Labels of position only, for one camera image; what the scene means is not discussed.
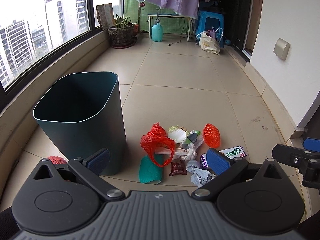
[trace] tile floor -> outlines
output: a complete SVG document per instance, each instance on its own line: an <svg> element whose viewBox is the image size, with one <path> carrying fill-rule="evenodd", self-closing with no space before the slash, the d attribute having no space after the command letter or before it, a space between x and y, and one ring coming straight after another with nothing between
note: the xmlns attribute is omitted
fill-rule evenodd
<svg viewBox="0 0 320 240"><path fill-rule="evenodd" d="M221 147L241 145L252 163L271 157L271 150L284 140L259 93L232 57L222 51L209 54L176 36L165 36L163 42L152 42L141 36L128 49L108 49L87 71L113 71L119 76L120 97L129 152L122 170L115 176L103 177L128 193L135 190L196 189L190 174L170 177L166 166L159 185L141 184L138 179L141 158L145 155L140 138L153 123L167 129L171 125L189 130L202 130L214 124L221 134ZM198 150L206 152L203 144ZM37 128L24 148L0 206L9 207L21 185L43 157L62 153L46 134ZM294 168L283 165L291 181L301 193Z"/></svg>

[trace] green plastic bag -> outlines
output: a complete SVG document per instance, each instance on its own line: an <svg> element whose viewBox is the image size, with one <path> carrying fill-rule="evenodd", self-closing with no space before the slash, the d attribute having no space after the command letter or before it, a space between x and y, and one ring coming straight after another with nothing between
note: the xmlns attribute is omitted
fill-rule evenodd
<svg viewBox="0 0 320 240"><path fill-rule="evenodd" d="M163 156L154 154L155 160L162 165ZM163 168L155 165L149 158L148 155L141 159L140 170L139 170L139 181L141 183L152 182L152 184L159 184L162 179Z"/></svg>

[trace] trash can rim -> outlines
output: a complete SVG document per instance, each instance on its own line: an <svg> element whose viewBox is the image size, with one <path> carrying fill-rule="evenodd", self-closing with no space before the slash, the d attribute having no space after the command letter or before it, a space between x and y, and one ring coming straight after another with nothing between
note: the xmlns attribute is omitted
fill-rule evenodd
<svg viewBox="0 0 320 240"><path fill-rule="evenodd" d="M115 74L116 75L116 77L117 77L117 79L116 79L116 81L118 82L119 81L119 77L118 77L118 75L116 74L116 73L114 73L114 72L112 72L112 71L88 71L88 72L76 72L76 73L71 73L71 74L68 74L68 75L65 75L65 76L63 76L63 77L61 77L61 78L59 78L48 90L47 90L47 92L40 98L40 100L38 101L38 103L36 103L36 105L35 105L35 107L33 108L33 111L32 111L32 115L33 115L33 118L34 119L36 119L36 120L38 120L38 121L44 121L44 122L54 122L54 123L80 123L80 122L84 122L84 121L87 121L87 120L89 120L89 119L91 119L91 118L93 118L93 117L95 117L97 114L99 114L104 108L105 108L105 106L106 106L106 104L107 104L107 102L108 102L108 100L109 100L109 98L110 98L110 96L111 96L111 94L112 94L112 92L113 92L113 90L115 89L115 86L116 86L116 84L117 84L117 82L114 84L114 86L113 86L113 88L112 88L112 91L111 91L111 93L110 93L110 95L109 95L109 97L108 97L108 99L106 100L106 103L103 105L103 107L100 109L100 111L99 112L97 112L95 115L93 115L93 116L91 116L91 117L89 117L89 118L87 118L87 119L84 119L84 120L81 120L81 121L78 121L78 122L60 122L60 121L50 121L50 120L42 120L42 119L38 119L38 118L36 118L35 117L35 109L36 109L36 107L37 107L37 105L39 104L39 102L42 100L42 98L44 98L45 97L45 95L49 92L49 90L59 81L59 80L61 80L61 79L63 79L63 78L65 78L65 77L67 77L67 76L70 76L70 75L74 75L74 74L82 74L82 73L96 73L96 72L110 72L110 73L113 73L113 74Z"/></svg>

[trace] black mechanical arm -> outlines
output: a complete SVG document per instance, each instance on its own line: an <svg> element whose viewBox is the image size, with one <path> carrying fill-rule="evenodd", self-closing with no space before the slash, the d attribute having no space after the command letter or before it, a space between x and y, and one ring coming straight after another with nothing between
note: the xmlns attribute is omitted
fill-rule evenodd
<svg viewBox="0 0 320 240"><path fill-rule="evenodd" d="M304 186L320 188L320 153L276 145L272 156L263 164L234 158L191 196L125 196L97 176L89 160L54 165L42 159L13 201L21 229L14 239L303 239L295 228L304 203L278 162L299 168Z"/></svg>

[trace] power cord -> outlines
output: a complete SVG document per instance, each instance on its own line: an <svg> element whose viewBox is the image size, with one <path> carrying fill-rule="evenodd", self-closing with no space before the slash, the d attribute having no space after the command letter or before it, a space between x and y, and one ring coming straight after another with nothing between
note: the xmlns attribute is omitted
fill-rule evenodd
<svg viewBox="0 0 320 240"><path fill-rule="evenodd" d="M182 33L183 33L183 30L184 30L184 24L185 24L185 18L183 18L183 28L182 28L182 31L181 31L181 34L180 34L180 41L177 41L177 42L174 42L174 43L171 43L171 44L168 44L168 46L171 46L172 44L176 44L176 43L179 43L181 42L181 37L182 37Z"/></svg>

